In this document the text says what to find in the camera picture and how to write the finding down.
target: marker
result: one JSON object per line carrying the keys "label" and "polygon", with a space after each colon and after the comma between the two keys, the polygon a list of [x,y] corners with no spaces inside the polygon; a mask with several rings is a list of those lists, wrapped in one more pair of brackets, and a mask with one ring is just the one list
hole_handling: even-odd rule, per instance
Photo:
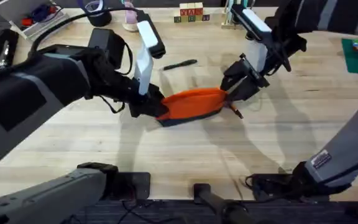
{"label": "marker", "polygon": [[188,66],[188,65],[193,65],[195,63],[197,63],[197,60],[195,60],[195,59],[186,60],[186,61],[178,63],[178,64],[165,66],[162,70],[164,70],[164,71],[171,70],[171,69],[178,68],[178,67],[184,67],[184,66]]}

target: wire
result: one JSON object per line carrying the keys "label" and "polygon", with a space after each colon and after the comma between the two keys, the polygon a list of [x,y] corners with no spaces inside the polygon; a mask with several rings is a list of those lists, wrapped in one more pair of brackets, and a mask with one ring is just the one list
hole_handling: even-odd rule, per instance
{"label": "wire", "polygon": [[127,215],[135,208],[137,208],[139,205],[136,204],[134,205],[132,208],[130,208],[129,210],[126,210],[127,212],[125,214],[122,215],[122,217],[118,220],[117,224],[120,224],[122,221],[124,221],[125,217],[127,217]]}
{"label": "wire", "polygon": [[77,218],[76,215],[71,216],[71,218],[77,221],[79,224],[82,224],[82,222]]}
{"label": "wire", "polygon": [[[154,204],[156,201],[153,201],[151,203],[149,203],[148,205],[145,205],[145,208],[151,206],[152,204]],[[141,204],[140,205],[135,205],[135,208],[127,208],[126,204],[124,201],[122,201],[122,206],[124,207],[124,209],[127,211],[127,213],[131,213],[133,215],[135,215],[137,218],[149,223],[149,224],[163,224],[163,223],[168,223],[168,222],[172,222],[172,221],[175,221],[175,220],[183,220],[184,224],[187,224],[187,219],[185,217],[172,217],[172,218],[167,218],[167,219],[164,219],[164,220],[160,220],[160,221],[154,221],[154,220],[151,220],[149,218],[145,218],[143,217],[142,215],[139,215],[138,213],[136,212],[133,212],[133,210],[135,208],[138,208],[140,206],[142,206]]]}
{"label": "wire", "polygon": [[54,32],[55,30],[61,28],[62,26],[69,24],[70,22],[73,22],[77,19],[81,19],[87,16],[93,16],[93,15],[98,15],[100,13],[104,13],[104,12],[112,12],[112,11],[134,11],[134,12],[140,12],[140,10],[132,8],[132,7],[120,7],[120,8],[114,8],[114,9],[103,9],[100,11],[94,11],[94,12],[87,12],[84,14],[80,14],[78,16],[74,16],[71,17],[69,19],[66,19],[64,21],[61,21],[60,23],[54,25],[53,27],[49,28],[49,30],[46,30],[44,33],[42,33],[41,35],[39,35],[36,40],[33,42],[33,44],[31,45],[30,48],[30,52],[29,52],[29,57],[33,57],[35,55],[35,53],[37,52],[38,46],[40,45],[41,41],[44,40],[44,38],[46,38],[49,34],[51,34],[52,32]]}
{"label": "wire", "polygon": [[110,104],[103,96],[98,95],[98,97],[102,98],[102,100],[109,106],[109,108],[110,108],[110,110],[111,110],[111,112],[112,112],[113,114],[120,113],[123,109],[125,109],[125,103],[124,103],[124,102],[122,102],[121,107],[116,111],[116,110],[111,106],[111,104]]}
{"label": "wire", "polygon": [[126,73],[117,72],[120,75],[128,75],[128,74],[130,74],[130,72],[132,71],[132,65],[134,63],[134,55],[132,53],[132,50],[129,47],[129,45],[127,44],[127,42],[124,42],[124,43],[125,43],[125,46],[127,47],[128,55],[129,55],[129,71],[126,72]]}

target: wooden table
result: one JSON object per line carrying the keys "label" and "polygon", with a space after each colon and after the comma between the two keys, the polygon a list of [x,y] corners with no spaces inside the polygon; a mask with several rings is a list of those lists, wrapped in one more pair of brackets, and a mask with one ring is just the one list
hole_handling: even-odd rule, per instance
{"label": "wooden table", "polygon": [[[167,49],[155,60],[152,83],[165,96],[182,90],[219,86],[223,71],[246,51],[244,30],[222,30],[222,9],[206,9],[210,22],[174,24],[173,10],[146,9]],[[257,8],[264,18],[274,8]],[[80,13],[69,9],[71,15]],[[122,28],[114,13],[114,29],[136,51],[139,34]],[[49,38],[53,43],[87,45],[93,27],[86,19]],[[153,118],[131,118],[126,109],[113,115],[100,100],[78,100],[61,110],[0,162],[0,196],[64,175],[88,161],[115,164],[121,171],[152,174],[150,198],[191,198],[194,183],[206,182],[224,198],[252,200],[239,178],[253,173],[291,172],[319,151],[358,109],[358,75],[347,73],[339,34],[303,35],[308,51],[291,60],[293,71],[280,69],[271,86],[237,103],[239,119],[223,110],[201,121],[162,128]],[[16,62],[30,44],[19,41]],[[128,68],[127,55],[123,70]],[[196,65],[161,71],[190,58]],[[333,200],[358,200],[354,186]]]}

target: wooden block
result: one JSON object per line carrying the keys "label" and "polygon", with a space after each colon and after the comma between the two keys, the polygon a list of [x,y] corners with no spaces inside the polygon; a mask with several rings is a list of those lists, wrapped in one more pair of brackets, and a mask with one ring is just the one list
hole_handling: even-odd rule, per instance
{"label": "wooden block", "polygon": [[203,15],[204,6],[202,2],[196,3],[196,16]]}
{"label": "wooden block", "polygon": [[196,22],[196,16],[195,15],[189,16],[189,22]]}
{"label": "wooden block", "polygon": [[203,15],[196,15],[196,21],[202,21]]}
{"label": "wooden block", "polygon": [[188,22],[189,21],[189,16],[180,16],[181,17],[181,22]]}
{"label": "wooden block", "polygon": [[179,8],[180,8],[180,16],[188,16],[188,3],[181,3],[179,5]]}
{"label": "wooden block", "polygon": [[175,17],[173,18],[173,22],[174,22],[174,23],[179,23],[179,22],[181,22],[181,17],[180,17],[180,16],[175,16]]}
{"label": "wooden block", "polygon": [[189,16],[194,16],[196,14],[196,4],[195,3],[188,3],[187,8],[188,8]]}
{"label": "wooden block", "polygon": [[203,21],[209,21],[209,15],[203,15]]}

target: orange pouch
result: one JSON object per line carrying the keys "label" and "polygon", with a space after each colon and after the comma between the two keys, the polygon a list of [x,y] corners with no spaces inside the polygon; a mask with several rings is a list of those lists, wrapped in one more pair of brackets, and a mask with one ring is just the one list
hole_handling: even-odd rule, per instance
{"label": "orange pouch", "polygon": [[207,118],[220,112],[226,92],[218,88],[188,90],[162,100],[169,112],[159,116],[162,126],[173,126],[196,119]]}

